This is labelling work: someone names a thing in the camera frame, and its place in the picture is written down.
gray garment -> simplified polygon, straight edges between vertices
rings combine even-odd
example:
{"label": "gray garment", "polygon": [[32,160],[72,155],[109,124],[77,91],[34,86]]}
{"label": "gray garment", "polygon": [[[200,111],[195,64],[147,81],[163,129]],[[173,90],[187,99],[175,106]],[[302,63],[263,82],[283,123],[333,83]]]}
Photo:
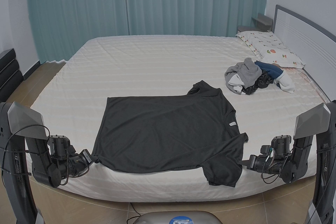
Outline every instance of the gray garment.
{"label": "gray garment", "polygon": [[242,82],[244,83],[244,88],[253,86],[255,81],[261,76],[262,70],[258,65],[252,62],[251,58],[246,58],[244,62],[238,62],[235,66],[229,67],[225,72],[225,84],[230,91],[241,94],[241,92],[236,92],[232,85],[229,85],[230,79],[238,74]]}

pile of clothes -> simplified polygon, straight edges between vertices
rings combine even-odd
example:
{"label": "pile of clothes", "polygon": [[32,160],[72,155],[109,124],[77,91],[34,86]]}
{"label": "pile of clothes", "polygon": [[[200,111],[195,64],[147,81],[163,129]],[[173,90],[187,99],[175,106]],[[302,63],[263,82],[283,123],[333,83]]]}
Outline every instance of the pile of clothes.
{"label": "pile of clothes", "polygon": [[246,58],[225,72],[226,86],[240,95],[251,95],[258,88],[266,88],[275,83],[285,92],[294,93],[294,83],[285,70],[263,62],[253,62]]}

pillow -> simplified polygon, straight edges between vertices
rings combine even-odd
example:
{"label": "pillow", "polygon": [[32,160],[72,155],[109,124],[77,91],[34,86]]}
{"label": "pillow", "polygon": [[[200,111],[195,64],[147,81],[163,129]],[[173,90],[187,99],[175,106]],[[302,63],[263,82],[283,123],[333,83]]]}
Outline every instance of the pillow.
{"label": "pillow", "polygon": [[283,45],[274,33],[246,31],[238,33],[246,45],[254,52],[261,62],[276,64],[280,67],[294,67],[302,69],[302,60]]}

white headboard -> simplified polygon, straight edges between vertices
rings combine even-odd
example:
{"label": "white headboard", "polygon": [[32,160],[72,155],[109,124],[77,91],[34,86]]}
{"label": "white headboard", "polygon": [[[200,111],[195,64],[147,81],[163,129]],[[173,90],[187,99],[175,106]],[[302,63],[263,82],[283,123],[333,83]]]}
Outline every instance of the white headboard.
{"label": "white headboard", "polygon": [[311,20],[275,7],[273,33],[305,63],[304,70],[330,100],[336,99],[336,36]]}

round blue logo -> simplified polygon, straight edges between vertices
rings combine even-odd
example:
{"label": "round blue logo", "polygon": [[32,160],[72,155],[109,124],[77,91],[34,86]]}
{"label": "round blue logo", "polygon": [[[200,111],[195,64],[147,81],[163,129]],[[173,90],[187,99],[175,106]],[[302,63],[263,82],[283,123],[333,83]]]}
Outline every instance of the round blue logo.
{"label": "round blue logo", "polygon": [[174,217],[169,224],[194,224],[191,218],[185,216]]}

